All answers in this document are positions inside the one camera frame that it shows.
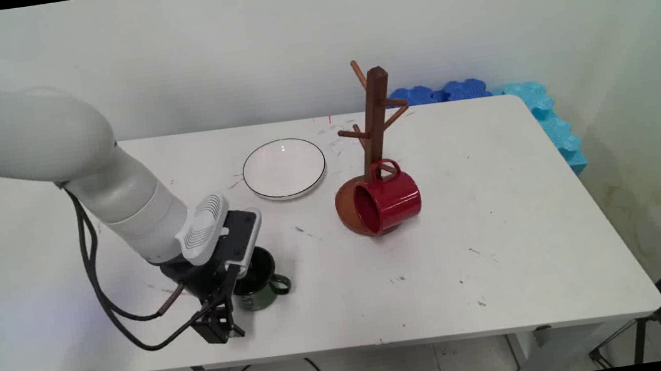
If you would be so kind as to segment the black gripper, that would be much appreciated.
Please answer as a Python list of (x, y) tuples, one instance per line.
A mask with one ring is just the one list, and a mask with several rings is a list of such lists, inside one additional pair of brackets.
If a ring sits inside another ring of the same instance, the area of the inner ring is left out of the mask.
[(209, 344), (226, 344), (232, 337), (244, 337), (233, 317), (234, 289), (247, 273), (247, 255), (244, 241), (219, 240), (210, 260), (193, 265), (183, 255), (159, 264), (163, 275), (172, 279), (202, 304), (215, 306), (199, 316), (190, 328)]

